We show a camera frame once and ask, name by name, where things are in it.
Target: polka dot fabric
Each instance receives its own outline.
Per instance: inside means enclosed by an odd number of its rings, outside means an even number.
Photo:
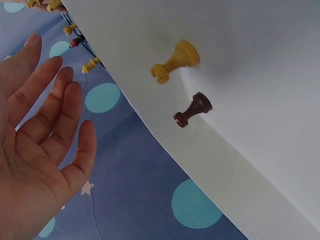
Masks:
[[[83,90],[81,122],[92,120],[98,146],[92,175],[81,191],[54,216],[35,240],[246,240],[155,140],[116,83],[100,65],[90,74],[81,68],[92,56],[80,45],[69,48],[67,24],[57,13],[0,4],[5,36],[0,57],[14,55],[27,37],[42,36],[40,64],[62,56]],[[52,83],[20,123],[39,109]],[[59,168],[77,151],[74,143]]]

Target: white star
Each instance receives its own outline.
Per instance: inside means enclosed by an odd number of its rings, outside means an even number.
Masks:
[[[85,184],[83,185],[83,187],[81,188],[81,195],[88,194],[90,196],[91,195],[91,189],[94,186],[95,185],[90,183],[89,180],[86,181]]]

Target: white surface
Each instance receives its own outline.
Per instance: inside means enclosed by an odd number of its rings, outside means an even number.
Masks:
[[[319,1],[64,4],[153,135],[247,237],[319,239]],[[150,68],[181,39],[200,66],[158,85]],[[172,116],[198,91],[212,128],[196,116],[181,129]]]

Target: chess piece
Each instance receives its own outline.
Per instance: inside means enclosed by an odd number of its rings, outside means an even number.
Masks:
[[[66,26],[63,28],[63,31],[68,36],[72,34],[72,31],[75,30],[78,26],[75,23],[72,23],[70,26]]]
[[[175,45],[174,53],[165,64],[159,64],[151,68],[151,74],[157,78],[159,84],[164,84],[169,80],[169,73],[177,68],[193,67],[200,62],[197,50],[185,40]]]
[[[27,3],[26,3],[26,6],[31,9],[33,8],[37,3],[37,0],[28,0]]]
[[[85,40],[85,37],[83,35],[80,35],[70,42],[69,48],[75,48],[78,47],[80,43],[82,43]]]
[[[49,12],[52,12],[55,9],[57,9],[60,5],[61,5],[61,0],[50,0],[48,6],[46,7],[46,9]]]
[[[99,63],[101,63],[101,61],[98,57],[90,59],[89,63],[82,67],[82,73],[88,74],[91,69],[95,68]]]
[[[173,119],[176,120],[176,123],[184,128],[188,125],[188,119],[196,114],[207,113],[212,110],[212,105],[208,98],[201,92],[198,92],[193,96],[193,100],[189,108],[181,113],[178,112],[173,116]]]

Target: light blue dot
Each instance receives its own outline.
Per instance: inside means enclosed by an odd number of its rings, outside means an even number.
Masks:
[[[55,217],[51,218],[51,220],[45,225],[45,227],[41,230],[41,232],[38,234],[40,238],[46,238],[50,235],[50,233],[53,231],[56,225],[56,219]]]
[[[208,228],[223,215],[191,179],[175,189],[171,206],[175,218],[182,225],[192,229]]]
[[[24,8],[23,3],[15,3],[15,2],[4,2],[3,7],[4,9],[11,14],[14,14],[16,12],[19,12],[21,9]]]
[[[103,83],[92,88],[85,97],[85,105],[89,111],[100,114],[112,109],[120,99],[121,91],[113,83]]]
[[[61,54],[68,51],[70,43],[67,41],[58,41],[50,49],[49,57],[60,56]]]

